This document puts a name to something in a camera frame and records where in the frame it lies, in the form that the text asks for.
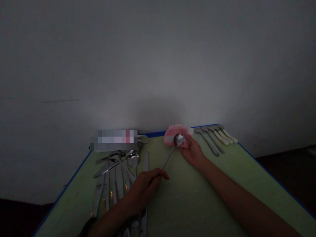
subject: table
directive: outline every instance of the table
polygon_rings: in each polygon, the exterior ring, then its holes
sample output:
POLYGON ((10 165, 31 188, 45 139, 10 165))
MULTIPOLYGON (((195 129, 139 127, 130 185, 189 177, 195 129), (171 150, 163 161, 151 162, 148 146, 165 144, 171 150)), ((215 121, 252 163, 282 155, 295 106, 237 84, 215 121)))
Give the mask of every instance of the table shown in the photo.
MULTIPOLYGON (((163 142, 164 132, 147 134, 149 142, 140 151, 142 168, 149 151, 149 170, 160 167, 171 147, 163 142)), ((264 202, 302 236, 316 236, 315 217, 282 187, 244 148, 223 145, 219 157, 213 155, 200 134, 193 138, 203 153, 234 181, 264 202)), ((90 151, 33 236, 76 236, 90 218, 96 179, 95 165, 105 153, 90 151)), ((163 180, 148 206, 148 236, 247 236, 214 189, 175 149, 165 167, 170 176, 163 180)))

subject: white wall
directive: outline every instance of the white wall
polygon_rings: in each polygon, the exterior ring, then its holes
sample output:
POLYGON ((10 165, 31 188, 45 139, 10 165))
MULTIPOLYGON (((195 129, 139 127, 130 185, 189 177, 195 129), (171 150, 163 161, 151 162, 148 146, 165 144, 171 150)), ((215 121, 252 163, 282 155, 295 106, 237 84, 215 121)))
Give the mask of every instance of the white wall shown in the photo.
POLYGON ((2 1, 0 198, 53 202, 95 129, 316 143, 313 1, 2 1), (43 103, 42 101, 70 100, 43 103))

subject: blue table edge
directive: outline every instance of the blue table edge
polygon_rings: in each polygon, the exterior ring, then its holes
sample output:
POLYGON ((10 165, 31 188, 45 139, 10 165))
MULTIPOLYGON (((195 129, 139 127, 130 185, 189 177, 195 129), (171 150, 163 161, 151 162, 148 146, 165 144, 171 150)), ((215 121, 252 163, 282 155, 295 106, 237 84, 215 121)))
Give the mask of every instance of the blue table edge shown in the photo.
MULTIPOLYGON (((211 125, 217 125, 216 124, 209 124, 209 125, 203 125, 203 126, 195 126, 192 128, 197 128, 197 127, 205 127, 205 126, 211 126, 211 125)), ((162 132, 153 132, 153 133, 144 133, 141 135, 146 135, 148 136, 148 138, 153 138, 153 137, 161 137, 165 135, 166 131, 162 131, 162 132)), ((314 218, 316 220, 316 217, 295 197, 293 196, 292 193, 290 193, 264 166, 262 166, 260 164, 260 162, 258 162, 256 160, 256 158, 254 158, 252 156, 252 154, 249 153, 249 151, 246 150, 246 148, 244 148, 239 142, 238 144, 261 166, 261 168, 263 168, 309 215, 311 215, 312 218, 314 218)), ((51 213, 51 211, 54 209, 55 205, 57 204, 57 202, 59 201, 59 199, 62 197, 62 195, 64 194, 64 192, 66 191, 66 189, 68 188, 69 184, 71 183, 71 181, 74 179, 74 177, 76 176, 76 174, 79 172, 79 170, 81 169, 82 165, 86 162, 86 160, 88 159, 89 155, 91 154, 92 150, 89 151, 88 155, 85 157, 85 159, 83 160, 83 162, 81 163, 81 165, 79 166, 79 168, 77 169, 77 171, 74 173, 74 175, 71 177, 71 179, 69 180, 69 182, 67 183, 67 185, 65 186, 65 188, 62 190, 62 192, 60 193, 60 195, 58 196, 58 198, 56 199, 55 203, 53 204, 53 206, 50 208, 50 210, 47 212, 47 214, 45 215, 44 219, 40 222, 39 226, 36 228, 35 232, 33 233, 32 237, 35 236, 38 232, 38 230, 41 228, 41 226, 43 225, 43 223, 46 221, 47 217, 49 216, 49 214, 51 213)))

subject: dark floor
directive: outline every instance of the dark floor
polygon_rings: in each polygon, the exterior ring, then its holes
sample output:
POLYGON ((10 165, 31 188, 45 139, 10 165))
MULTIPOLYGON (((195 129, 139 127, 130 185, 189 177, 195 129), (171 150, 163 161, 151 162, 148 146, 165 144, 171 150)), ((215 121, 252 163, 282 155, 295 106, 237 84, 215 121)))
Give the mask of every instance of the dark floor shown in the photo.
MULTIPOLYGON (((316 216, 316 156, 299 149, 257 160, 316 216)), ((0 236, 32 236, 53 204, 43 206, 0 199, 0 236)))
POLYGON ((257 158, 301 204, 316 216, 316 156, 299 149, 257 158))

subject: pink napkin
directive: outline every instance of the pink napkin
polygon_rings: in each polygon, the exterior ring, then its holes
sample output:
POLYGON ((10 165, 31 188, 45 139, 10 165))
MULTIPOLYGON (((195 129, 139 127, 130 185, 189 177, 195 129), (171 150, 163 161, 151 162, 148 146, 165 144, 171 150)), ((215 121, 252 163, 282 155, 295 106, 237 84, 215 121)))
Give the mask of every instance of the pink napkin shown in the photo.
MULTIPOLYGON (((169 145, 169 146, 173 146, 174 145, 173 144, 174 136, 177 135, 178 133, 187 134, 189 136, 192 136, 193 128, 186 127, 182 124, 170 125, 169 129, 165 133, 165 137, 164 137, 165 144, 169 145)), ((188 148, 189 142, 184 139, 184 142, 180 145, 180 147, 188 148)))

